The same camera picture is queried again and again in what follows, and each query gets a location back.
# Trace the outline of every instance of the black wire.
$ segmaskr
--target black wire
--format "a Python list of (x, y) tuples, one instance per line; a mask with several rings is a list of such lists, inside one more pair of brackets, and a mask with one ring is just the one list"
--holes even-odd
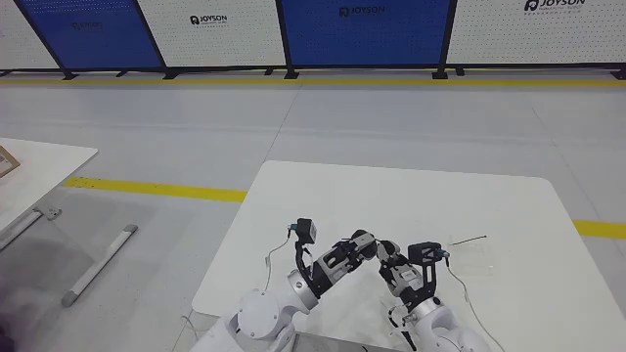
[(476, 237), (476, 238), (472, 238), (470, 240), (464, 240), (464, 241), (460, 241), (460, 242), (456, 242), (456, 243), (450, 243), (451, 246), (454, 246), (455, 244), (461, 244), (461, 243), (465, 243), (465, 242), (470, 242), (470, 241), (476, 241), (476, 240), (481, 240), (483, 238), (487, 238), (487, 236), (482, 236), (482, 237)]
[[(389, 310), (389, 312), (387, 313), (387, 318), (389, 319), (389, 321), (395, 328), (398, 328), (398, 324), (396, 324), (395, 321), (393, 321), (393, 318), (391, 317), (391, 313), (393, 313), (393, 309)], [(404, 338), (406, 338), (407, 342), (411, 346), (411, 349), (413, 349), (414, 351), (417, 351), (418, 348), (413, 343), (413, 338), (411, 338), (411, 335), (407, 331), (401, 331), (401, 333), (402, 335), (404, 335)]]

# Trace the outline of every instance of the table leg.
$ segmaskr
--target table leg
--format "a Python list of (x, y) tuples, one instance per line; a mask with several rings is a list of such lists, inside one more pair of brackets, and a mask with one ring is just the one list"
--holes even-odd
[(98, 276), (100, 271), (107, 265), (107, 263), (113, 258), (113, 256), (117, 253), (117, 251), (128, 241), (130, 236), (137, 231), (137, 226), (134, 224), (129, 224), (124, 228), (124, 230), (115, 238), (115, 240), (111, 243), (111, 245), (107, 248), (107, 252), (105, 253), (105, 258), (103, 258), (100, 262), (93, 264), (87, 269), (87, 271), (78, 279), (76, 284), (66, 292), (63, 299), (61, 299), (61, 304), (64, 307), (71, 306), (78, 296), (82, 293), (82, 291), (89, 286), (89, 284)]
[(11, 231), (9, 231), (5, 236), (0, 238), (0, 250), (4, 249), (9, 243), (11, 243), (15, 238), (17, 238), (21, 233), (26, 231), (31, 224), (35, 222), (35, 220), (41, 217), (41, 212), (32, 211), (28, 215), (26, 215), (20, 223), (16, 227), (14, 227)]

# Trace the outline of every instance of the white tabletop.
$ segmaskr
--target white tabletop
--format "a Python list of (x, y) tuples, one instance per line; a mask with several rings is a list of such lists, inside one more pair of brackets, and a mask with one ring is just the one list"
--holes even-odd
[[(263, 288), (264, 257), (300, 217), (317, 225), (314, 258), (357, 229), (396, 241), (405, 254), (415, 242), (446, 245), (487, 235), (476, 246), (453, 246), (451, 263), (460, 273), (465, 269), (474, 308), (508, 352), (626, 351), (626, 321), (557, 193), (541, 178), (266, 162), (196, 293), (194, 310), (222, 315), (249, 290)], [(294, 241), (272, 255), (270, 289), (295, 268)], [(471, 247), (486, 254), (472, 257)], [(375, 259), (347, 275), (309, 316), (295, 316), (296, 329), (408, 351), (401, 336), (388, 335), (386, 312), (397, 301), (378, 269)], [(437, 277), (437, 295), (482, 333), (443, 263)]]
[(6, 138), (0, 138), (0, 146), (21, 164), (0, 178), (0, 234), (98, 153), (84, 147)]

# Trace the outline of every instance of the gray floor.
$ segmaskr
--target gray floor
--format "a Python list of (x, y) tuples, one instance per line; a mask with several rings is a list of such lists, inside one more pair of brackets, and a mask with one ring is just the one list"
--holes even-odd
[[(610, 79), (602, 71), (470, 76)], [(250, 186), (266, 159), (538, 176), (553, 183), (572, 218), (621, 222), (625, 91), (0, 85), (0, 137), (100, 149), (82, 176), (240, 190)], [(239, 205), (69, 188), (54, 195), (64, 210), (56, 225), (36, 223), (0, 255), (0, 317), (12, 324), (20, 351), (189, 350), (194, 334), (180, 316), (190, 313)], [(139, 225), (139, 234), (73, 307), (61, 308), (59, 299), (90, 265), (89, 256), (102, 254), (128, 223)], [(626, 311), (626, 241), (583, 240)], [(192, 318), (197, 328), (212, 322)], [(339, 349), (362, 350), (310, 337), (298, 347)]]

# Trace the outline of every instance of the small object on table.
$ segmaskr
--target small object on table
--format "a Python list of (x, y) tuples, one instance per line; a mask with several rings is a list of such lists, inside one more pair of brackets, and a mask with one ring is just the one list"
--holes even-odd
[(20, 163), (2, 146), (0, 146), (0, 177), (4, 177), (18, 167)]

